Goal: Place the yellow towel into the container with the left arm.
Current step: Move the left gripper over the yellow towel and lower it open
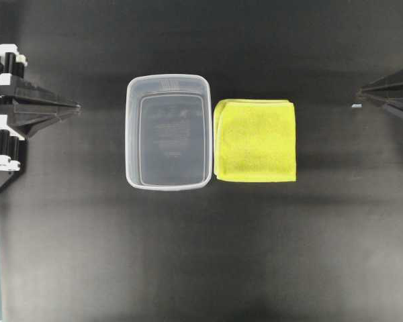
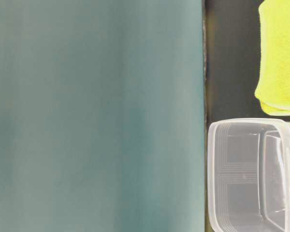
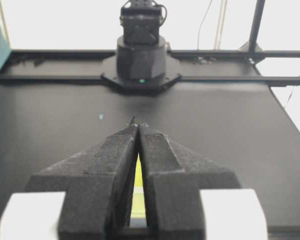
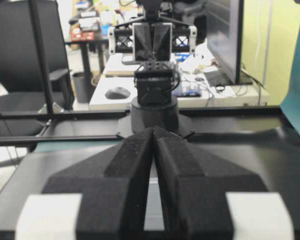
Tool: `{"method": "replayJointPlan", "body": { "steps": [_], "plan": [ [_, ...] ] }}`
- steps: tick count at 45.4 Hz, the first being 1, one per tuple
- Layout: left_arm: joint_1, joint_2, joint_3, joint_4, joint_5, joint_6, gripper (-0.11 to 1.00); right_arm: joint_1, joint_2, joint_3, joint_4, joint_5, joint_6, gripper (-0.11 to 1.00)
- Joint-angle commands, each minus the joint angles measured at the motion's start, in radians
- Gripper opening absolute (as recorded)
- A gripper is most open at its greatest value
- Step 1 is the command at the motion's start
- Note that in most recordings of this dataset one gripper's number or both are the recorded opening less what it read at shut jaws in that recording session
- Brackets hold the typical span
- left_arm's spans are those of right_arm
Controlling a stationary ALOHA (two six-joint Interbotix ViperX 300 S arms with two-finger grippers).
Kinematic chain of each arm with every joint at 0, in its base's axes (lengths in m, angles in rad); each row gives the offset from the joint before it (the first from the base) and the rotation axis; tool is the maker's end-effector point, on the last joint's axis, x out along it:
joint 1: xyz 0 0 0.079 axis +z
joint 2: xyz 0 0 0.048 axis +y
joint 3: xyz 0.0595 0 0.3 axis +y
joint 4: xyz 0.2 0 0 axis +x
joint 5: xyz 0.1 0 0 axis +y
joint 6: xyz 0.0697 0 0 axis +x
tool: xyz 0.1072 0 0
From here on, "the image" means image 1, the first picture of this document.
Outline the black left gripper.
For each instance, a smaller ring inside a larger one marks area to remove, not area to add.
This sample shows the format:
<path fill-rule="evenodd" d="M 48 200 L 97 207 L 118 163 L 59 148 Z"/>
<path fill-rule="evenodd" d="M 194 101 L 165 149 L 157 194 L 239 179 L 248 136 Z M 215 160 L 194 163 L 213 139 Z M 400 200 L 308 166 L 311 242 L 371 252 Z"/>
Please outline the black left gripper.
<path fill-rule="evenodd" d="M 26 66 L 27 60 L 15 44 L 0 44 L 0 76 L 7 85 L 7 96 L 16 101 L 60 106 L 12 106 L 12 98 L 0 96 L 0 192 L 24 169 L 26 139 L 81 112 L 76 101 L 18 77 L 24 75 Z"/>

